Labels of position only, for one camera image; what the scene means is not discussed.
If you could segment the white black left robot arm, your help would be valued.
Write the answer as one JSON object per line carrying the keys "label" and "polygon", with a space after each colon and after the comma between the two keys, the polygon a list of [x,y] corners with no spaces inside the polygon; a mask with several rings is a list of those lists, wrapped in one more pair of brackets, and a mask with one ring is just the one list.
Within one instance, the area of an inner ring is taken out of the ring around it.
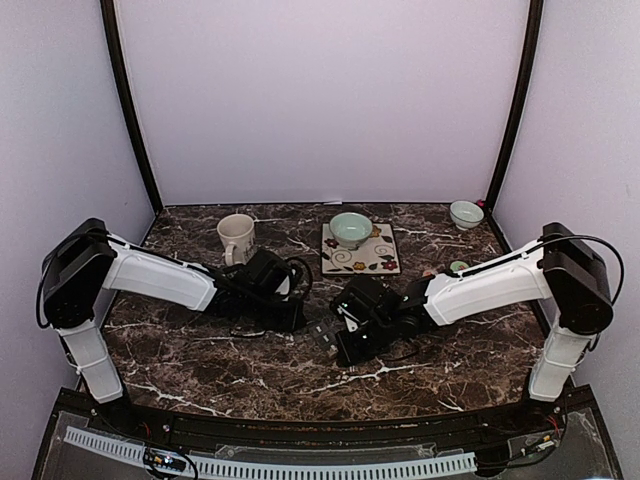
{"label": "white black left robot arm", "polygon": [[306,324],[303,305],[313,285],[308,263],[258,250],[246,263],[224,268],[184,262],[146,250],[89,218],[42,262],[36,322],[57,332],[70,364],[101,417],[120,436],[141,427],[140,412],[124,399],[126,388],[95,322],[94,305],[105,290],[167,301],[222,318],[250,318],[263,329],[294,332]]}

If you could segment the green labelled supplement bottle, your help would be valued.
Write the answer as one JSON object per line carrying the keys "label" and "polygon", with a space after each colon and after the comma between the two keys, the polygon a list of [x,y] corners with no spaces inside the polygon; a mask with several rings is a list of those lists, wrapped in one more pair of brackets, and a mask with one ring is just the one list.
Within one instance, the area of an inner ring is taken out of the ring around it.
{"label": "green labelled supplement bottle", "polygon": [[449,269],[453,272],[460,272],[469,268],[469,265],[464,261],[454,261],[450,264]]}

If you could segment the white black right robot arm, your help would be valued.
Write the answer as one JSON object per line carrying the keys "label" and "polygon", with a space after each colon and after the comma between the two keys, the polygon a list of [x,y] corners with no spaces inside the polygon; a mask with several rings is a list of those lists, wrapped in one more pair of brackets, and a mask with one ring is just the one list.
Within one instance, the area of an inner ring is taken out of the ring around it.
{"label": "white black right robot arm", "polygon": [[367,362],[400,339],[507,305],[551,299],[557,312],[541,357],[529,376],[528,397],[510,413],[521,434],[549,416],[564,384],[614,317],[621,290],[609,284],[605,260],[591,248],[595,237],[558,222],[538,239],[496,259],[448,270],[410,283],[402,294],[367,276],[356,276],[330,303],[344,321],[336,333],[337,363]]}

